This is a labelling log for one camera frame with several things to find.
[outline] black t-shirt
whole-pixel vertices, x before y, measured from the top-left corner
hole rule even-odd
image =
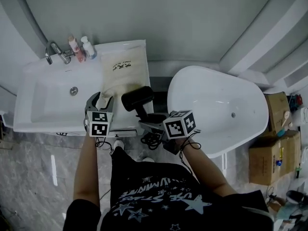
[[[269,217],[243,208],[268,211],[261,191],[220,197],[175,164],[145,163],[129,173],[123,170],[122,176],[116,184],[112,179],[111,208],[102,231],[272,229]],[[100,217],[95,204],[75,200],[68,208],[64,231],[95,231]]]

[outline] white sink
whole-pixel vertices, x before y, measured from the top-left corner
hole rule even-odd
[[[76,57],[72,57],[69,64],[64,64],[58,55],[53,55],[51,65],[46,59],[27,65],[17,94],[14,131],[85,134],[83,119],[86,101],[103,87],[103,67],[99,55],[139,45],[145,46],[145,41],[96,45],[98,56],[85,63],[79,63]],[[72,87],[78,88],[75,96],[70,95]],[[145,108],[147,112],[153,112],[152,103],[145,105]],[[120,97],[115,99],[113,112],[111,130],[139,130],[137,113],[127,112]]]

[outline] white bathtub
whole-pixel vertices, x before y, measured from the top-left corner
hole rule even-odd
[[[189,66],[173,77],[168,111],[192,109],[208,157],[220,156],[261,134],[269,112],[259,87],[247,80],[205,67]]]

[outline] marble floor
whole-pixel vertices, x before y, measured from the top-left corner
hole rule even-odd
[[[60,231],[65,213],[72,202],[74,175],[83,143],[83,137],[54,136],[41,133],[15,133],[10,131],[7,140],[14,141],[12,150],[0,149],[0,206],[14,230]],[[107,139],[113,144],[114,139]],[[151,157],[156,162],[181,164],[178,156],[159,147],[147,149],[140,137],[124,138],[125,150],[136,161]],[[248,183],[248,142],[227,153],[226,178],[239,193],[267,186]],[[100,196],[110,189],[111,157],[104,147],[98,148]],[[55,158],[56,176],[52,172],[51,155]],[[214,158],[221,169],[221,157]],[[293,174],[274,183],[275,193],[284,197]],[[109,206],[110,195],[101,200],[101,209]]]

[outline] chrome faucet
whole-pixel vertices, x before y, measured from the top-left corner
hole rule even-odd
[[[71,62],[71,55],[74,55],[72,50],[62,51],[57,43],[53,40],[49,40],[46,44],[45,56],[49,65],[52,64],[52,59],[50,57],[50,47],[58,54],[58,56],[63,60],[65,64],[69,64]]]

